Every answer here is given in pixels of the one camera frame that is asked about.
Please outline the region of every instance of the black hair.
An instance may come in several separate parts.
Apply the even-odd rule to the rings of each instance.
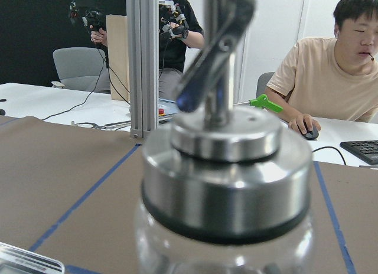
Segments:
[[[345,19],[357,20],[362,15],[378,19],[378,0],[341,0],[333,12],[335,23],[341,28]]]

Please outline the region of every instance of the black shirt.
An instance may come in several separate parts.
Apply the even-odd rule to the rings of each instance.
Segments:
[[[178,4],[181,11],[185,15],[187,24],[190,31],[199,32],[203,35],[203,29],[198,24],[198,21],[194,15],[194,11],[187,0],[173,0],[175,4]],[[164,5],[159,6],[159,31],[163,27],[161,18],[177,23],[177,21],[171,17],[168,13],[168,9]],[[163,39],[163,35],[159,36],[159,69],[173,68],[181,72],[184,70],[185,53],[187,45],[177,38]]]

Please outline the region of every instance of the white table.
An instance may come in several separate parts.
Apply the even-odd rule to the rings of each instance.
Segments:
[[[23,118],[35,116],[43,119],[65,111],[84,102],[89,92],[41,87],[26,84],[6,83],[0,85],[0,109],[7,116]],[[316,141],[308,141],[312,150],[333,146],[344,156],[347,165],[367,165],[340,147],[341,141],[362,141],[378,139],[378,124],[349,122],[346,120],[316,118],[322,126]],[[92,93],[87,102],[70,112],[53,116],[47,122],[71,125],[71,122],[94,122],[98,125],[130,120],[129,105],[124,101],[112,100],[109,94]],[[343,164],[341,156],[334,149],[323,149],[313,153],[313,160]]]
[[[69,110],[84,102],[90,92],[6,83],[0,85],[0,109],[6,116],[23,118],[35,116],[44,119],[55,113]],[[71,125],[71,122],[93,122],[98,125],[130,120],[129,105],[112,100],[109,94],[92,93],[85,104],[61,115],[48,118],[47,122]]]

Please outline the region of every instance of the man in beige t-shirt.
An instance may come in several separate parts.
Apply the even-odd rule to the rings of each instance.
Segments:
[[[298,42],[265,90],[297,132],[321,129],[312,116],[368,122],[378,112],[378,0],[341,0],[334,17],[336,38]]]

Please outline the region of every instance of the black wall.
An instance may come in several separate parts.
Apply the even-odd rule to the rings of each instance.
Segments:
[[[69,20],[71,1],[0,0],[0,84],[51,86],[58,80],[55,49],[93,46],[85,27]],[[103,1],[105,14],[125,15],[125,5],[126,0]]]

